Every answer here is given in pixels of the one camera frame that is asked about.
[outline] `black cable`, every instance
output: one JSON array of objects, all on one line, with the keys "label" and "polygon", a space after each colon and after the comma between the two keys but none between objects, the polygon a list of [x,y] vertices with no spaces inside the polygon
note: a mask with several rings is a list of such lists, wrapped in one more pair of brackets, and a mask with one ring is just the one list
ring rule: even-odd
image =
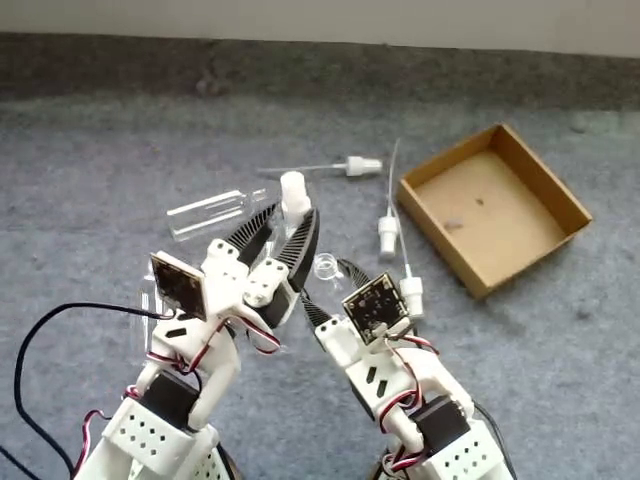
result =
[{"label": "black cable", "polygon": [[129,313],[132,315],[139,315],[141,317],[150,317],[157,320],[169,320],[173,318],[173,316],[166,316],[155,312],[149,312],[147,310],[123,307],[120,305],[111,305],[107,303],[64,303],[57,306],[49,313],[44,315],[40,320],[38,320],[36,324],[31,328],[31,330],[29,330],[29,333],[27,333],[27,335],[24,337],[22,345],[20,345],[20,350],[18,351],[18,358],[16,359],[16,368],[13,377],[13,399],[16,403],[16,410],[18,410],[18,414],[20,415],[20,417],[22,417],[26,424],[29,425],[38,435],[40,435],[51,446],[51,448],[56,451],[58,455],[60,455],[65,463],[65,466],[67,467],[67,470],[69,470],[69,475],[73,474],[74,465],[67,452],[65,452],[60,444],[56,442],[56,440],[51,435],[49,435],[49,433],[47,433],[47,431],[42,428],[38,424],[38,422],[31,418],[31,415],[29,415],[24,409],[24,405],[22,404],[22,370],[24,367],[24,357],[27,353],[27,348],[29,348],[29,344],[31,343],[31,340],[33,340],[33,337],[36,336],[36,333],[38,333],[38,331],[53,317],[71,308],[96,308],[100,310],[111,310],[116,312]]},{"label": "black cable", "polygon": [[16,468],[18,470],[20,470],[22,473],[24,473],[27,477],[29,477],[31,480],[41,480],[40,477],[38,477],[36,474],[34,474],[31,470],[29,470],[27,467],[25,467],[22,462],[20,462],[16,457],[14,457],[13,455],[11,455],[6,448],[4,448],[2,445],[0,445],[0,453],[3,454],[5,457],[7,457],[7,460],[9,460],[11,463],[13,463]]},{"label": "black cable", "polygon": [[178,372],[180,373],[180,375],[182,375],[183,377],[186,377],[188,375],[191,375],[193,373],[193,376],[196,378],[196,382],[198,384],[198,392],[202,393],[202,377],[200,376],[200,374],[198,372],[196,372],[195,370],[192,372],[189,371],[183,371],[183,370],[178,370]]},{"label": "black cable", "polygon": [[476,410],[478,410],[482,414],[482,416],[487,419],[487,421],[489,422],[489,425],[491,425],[491,429],[493,430],[493,433],[496,436],[496,440],[498,441],[500,450],[502,450],[502,455],[504,456],[504,463],[507,465],[507,469],[509,470],[509,473],[513,477],[513,480],[518,480],[518,476],[516,475],[516,470],[515,468],[513,468],[513,463],[511,462],[511,457],[509,456],[509,451],[507,450],[507,446],[505,444],[504,437],[502,436],[502,432],[500,431],[500,427],[498,427],[498,424],[493,419],[491,414],[489,414],[486,408],[484,408],[482,405],[480,405],[476,401],[474,401],[473,404],[475,405]]}]

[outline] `white plastic cap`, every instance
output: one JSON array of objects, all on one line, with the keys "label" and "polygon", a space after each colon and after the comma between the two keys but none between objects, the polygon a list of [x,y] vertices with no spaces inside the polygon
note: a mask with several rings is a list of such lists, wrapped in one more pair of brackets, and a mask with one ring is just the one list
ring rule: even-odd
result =
[{"label": "white plastic cap", "polygon": [[380,173],[382,161],[375,158],[347,157],[347,177],[358,177],[368,173]]},{"label": "white plastic cap", "polygon": [[304,175],[287,172],[280,177],[282,188],[282,213],[287,228],[297,228],[305,214],[311,210],[311,199],[307,195]]},{"label": "white plastic cap", "polygon": [[380,217],[378,220],[378,235],[380,235],[380,255],[393,257],[396,254],[396,238],[398,237],[398,220],[396,217]]},{"label": "white plastic cap", "polygon": [[400,280],[400,293],[407,304],[410,317],[419,317],[423,314],[422,307],[422,279],[420,277],[407,277]]}]

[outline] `glass vial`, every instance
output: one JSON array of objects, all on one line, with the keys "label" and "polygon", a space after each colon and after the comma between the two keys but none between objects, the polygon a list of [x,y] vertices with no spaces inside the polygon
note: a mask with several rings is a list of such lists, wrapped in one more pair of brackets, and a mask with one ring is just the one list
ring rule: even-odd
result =
[{"label": "glass vial", "polygon": [[231,190],[167,211],[171,235],[183,242],[218,227],[248,219],[268,202],[266,189],[245,194]]}]

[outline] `open cardboard tray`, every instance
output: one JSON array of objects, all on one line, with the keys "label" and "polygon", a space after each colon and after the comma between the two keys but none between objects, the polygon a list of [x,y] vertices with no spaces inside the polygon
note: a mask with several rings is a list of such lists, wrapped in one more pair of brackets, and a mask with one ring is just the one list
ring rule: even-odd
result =
[{"label": "open cardboard tray", "polygon": [[506,125],[409,172],[398,201],[474,297],[567,243],[592,217]]}]

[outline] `circuit board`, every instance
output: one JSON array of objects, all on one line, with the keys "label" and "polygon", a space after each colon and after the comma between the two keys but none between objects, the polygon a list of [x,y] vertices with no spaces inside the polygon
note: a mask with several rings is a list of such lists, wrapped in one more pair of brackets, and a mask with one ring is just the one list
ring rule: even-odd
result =
[{"label": "circuit board", "polygon": [[151,254],[151,265],[163,299],[187,315],[206,320],[204,274],[164,252]]},{"label": "circuit board", "polygon": [[374,330],[383,323],[390,328],[408,315],[400,292],[386,272],[344,299],[342,306],[365,345],[376,339]]}]

